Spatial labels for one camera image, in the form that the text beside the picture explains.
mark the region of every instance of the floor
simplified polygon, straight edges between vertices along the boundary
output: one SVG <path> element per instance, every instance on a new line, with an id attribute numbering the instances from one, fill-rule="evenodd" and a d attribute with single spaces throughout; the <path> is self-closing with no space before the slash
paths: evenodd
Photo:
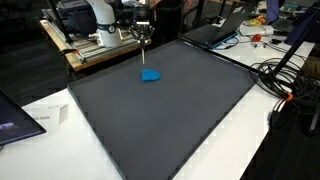
<path id="1" fill-rule="evenodd" d="M 209 2 L 203 15 L 217 15 L 219 8 L 219 4 Z M 57 49 L 39 29 L 8 34 L 2 43 L 0 89 L 20 106 L 64 89 L 73 81 Z M 290 127 L 269 132 L 242 179 L 320 179 L 319 128 L 316 136 L 308 137 L 301 124 L 310 121 L 311 116 L 285 109 L 282 118 L 290 122 Z"/>

